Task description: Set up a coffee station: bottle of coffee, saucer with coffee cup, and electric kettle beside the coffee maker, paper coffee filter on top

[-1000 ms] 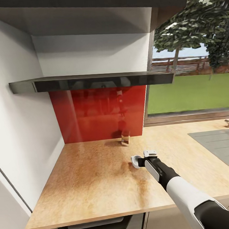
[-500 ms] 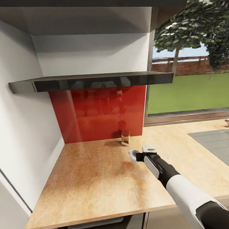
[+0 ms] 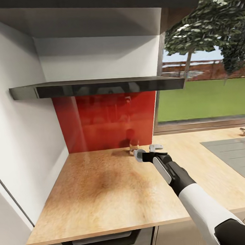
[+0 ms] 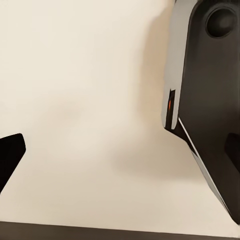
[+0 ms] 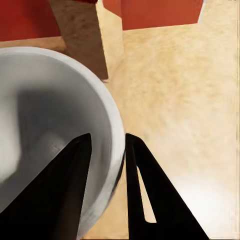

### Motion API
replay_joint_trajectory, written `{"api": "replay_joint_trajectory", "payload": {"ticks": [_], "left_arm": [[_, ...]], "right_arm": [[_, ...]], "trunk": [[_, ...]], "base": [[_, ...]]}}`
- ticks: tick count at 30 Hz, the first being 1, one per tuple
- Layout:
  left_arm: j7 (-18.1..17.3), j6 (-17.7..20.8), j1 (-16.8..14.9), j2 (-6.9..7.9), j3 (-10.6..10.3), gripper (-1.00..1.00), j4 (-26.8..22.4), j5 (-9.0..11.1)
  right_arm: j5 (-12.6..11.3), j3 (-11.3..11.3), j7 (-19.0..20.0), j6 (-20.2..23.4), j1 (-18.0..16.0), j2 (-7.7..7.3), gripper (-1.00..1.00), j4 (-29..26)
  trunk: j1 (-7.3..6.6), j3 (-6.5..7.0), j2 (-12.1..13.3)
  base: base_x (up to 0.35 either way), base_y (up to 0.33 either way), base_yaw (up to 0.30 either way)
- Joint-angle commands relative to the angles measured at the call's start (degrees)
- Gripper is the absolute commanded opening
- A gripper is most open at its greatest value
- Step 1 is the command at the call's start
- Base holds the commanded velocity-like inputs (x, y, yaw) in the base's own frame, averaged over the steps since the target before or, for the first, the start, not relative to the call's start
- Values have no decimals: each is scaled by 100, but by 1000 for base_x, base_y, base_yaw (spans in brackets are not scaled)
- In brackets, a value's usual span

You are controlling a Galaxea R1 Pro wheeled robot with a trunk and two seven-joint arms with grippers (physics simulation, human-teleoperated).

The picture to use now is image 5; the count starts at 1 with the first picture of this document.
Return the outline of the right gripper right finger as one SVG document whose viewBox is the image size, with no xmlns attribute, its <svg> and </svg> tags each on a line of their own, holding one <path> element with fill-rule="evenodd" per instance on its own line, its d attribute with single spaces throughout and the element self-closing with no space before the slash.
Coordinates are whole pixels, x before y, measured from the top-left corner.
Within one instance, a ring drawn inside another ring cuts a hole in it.
<svg viewBox="0 0 240 240">
<path fill-rule="evenodd" d="M 146 143 L 125 135 L 129 240 L 210 240 Z M 139 168 L 156 223 L 145 220 Z"/>
</svg>

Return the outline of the coffee cup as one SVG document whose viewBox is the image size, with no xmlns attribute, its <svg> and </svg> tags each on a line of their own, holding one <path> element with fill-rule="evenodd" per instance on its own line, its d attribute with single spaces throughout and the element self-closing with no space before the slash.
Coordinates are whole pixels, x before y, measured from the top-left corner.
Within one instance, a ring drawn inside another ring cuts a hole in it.
<svg viewBox="0 0 240 240">
<path fill-rule="evenodd" d="M 92 153 L 76 240 L 105 213 L 122 176 L 126 136 L 104 83 L 47 48 L 0 48 L 0 214 L 74 138 Z"/>
</svg>

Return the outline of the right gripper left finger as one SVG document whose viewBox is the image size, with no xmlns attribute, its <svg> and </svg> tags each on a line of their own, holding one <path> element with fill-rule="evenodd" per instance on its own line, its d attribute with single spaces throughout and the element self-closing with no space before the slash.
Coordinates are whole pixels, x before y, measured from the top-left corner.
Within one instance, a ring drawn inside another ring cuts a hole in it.
<svg viewBox="0 0 240 240">
<path fill-rule="evenodd" d="M 0 240 L 76 240 L 91 154 L 90 133 L 71 140 L 0 213 Z"/>
</svg>

